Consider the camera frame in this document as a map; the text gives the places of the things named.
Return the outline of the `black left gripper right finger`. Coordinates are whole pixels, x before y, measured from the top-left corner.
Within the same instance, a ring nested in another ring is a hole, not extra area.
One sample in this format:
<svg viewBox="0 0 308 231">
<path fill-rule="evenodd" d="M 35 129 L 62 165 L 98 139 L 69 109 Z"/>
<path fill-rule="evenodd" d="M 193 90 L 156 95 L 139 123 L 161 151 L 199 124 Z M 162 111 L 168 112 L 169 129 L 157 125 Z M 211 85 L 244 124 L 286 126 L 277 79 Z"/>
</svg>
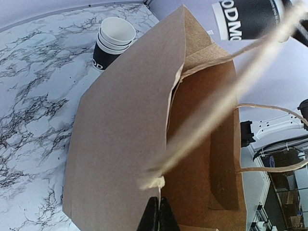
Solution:
<svg viewBox="0 0 308 231">
<path fill-rule="evenodd" d="M 160 231 L 180 231 L 171 205 L 166 197 L 162 197 L 159 207 L 159 230 Z"/>
</svg>

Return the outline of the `brown paper bag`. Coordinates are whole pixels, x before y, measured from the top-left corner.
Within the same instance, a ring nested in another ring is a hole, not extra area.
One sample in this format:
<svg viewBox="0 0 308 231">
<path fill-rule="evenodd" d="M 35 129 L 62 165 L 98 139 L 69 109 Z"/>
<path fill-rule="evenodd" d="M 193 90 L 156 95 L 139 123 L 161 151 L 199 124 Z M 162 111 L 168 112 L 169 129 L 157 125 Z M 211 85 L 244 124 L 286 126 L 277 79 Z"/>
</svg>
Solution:
<svg viewBox="0 0 308 231">
<path fill-rule="evenodd" d="M 180 230 L 244 231 L 238 97 L 304 14 L 236 54 L 180 6 L 120 55 L 82 95 L 65 169 L 63 212 L 82 231 L 136 231 L 150 197 Z M 249 50 L 241 71 L 233 59 Z"/>
</svg>

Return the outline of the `single black coffee cup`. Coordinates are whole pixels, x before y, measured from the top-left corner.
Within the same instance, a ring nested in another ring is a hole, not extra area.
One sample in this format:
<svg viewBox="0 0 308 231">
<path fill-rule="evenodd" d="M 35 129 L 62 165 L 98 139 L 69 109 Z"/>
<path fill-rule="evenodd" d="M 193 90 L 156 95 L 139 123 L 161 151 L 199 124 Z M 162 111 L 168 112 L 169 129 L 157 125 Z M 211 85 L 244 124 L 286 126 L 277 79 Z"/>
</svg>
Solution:
<svg viewBox="0 0 308 231">
<path fill-rule="evenodd" d="M 221 40 L 252 40 L 278 27 L 289 0 L 220 0 L 212 4 Z"/>
</svg>

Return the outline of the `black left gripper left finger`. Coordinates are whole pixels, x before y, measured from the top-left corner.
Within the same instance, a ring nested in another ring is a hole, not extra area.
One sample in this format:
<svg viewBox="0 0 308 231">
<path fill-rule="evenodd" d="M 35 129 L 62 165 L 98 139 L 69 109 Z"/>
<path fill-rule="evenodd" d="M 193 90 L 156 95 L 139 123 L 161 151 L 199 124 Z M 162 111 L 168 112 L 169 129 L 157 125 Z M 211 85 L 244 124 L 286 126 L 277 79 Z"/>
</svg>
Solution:
<svg viewBox="0 0 308 231">
<path fill-rule="evenodd" d="M 137 231 L 158 231 L 159 227 L 159 200 L 157 197 L 150 197 Z"/>
</svg>

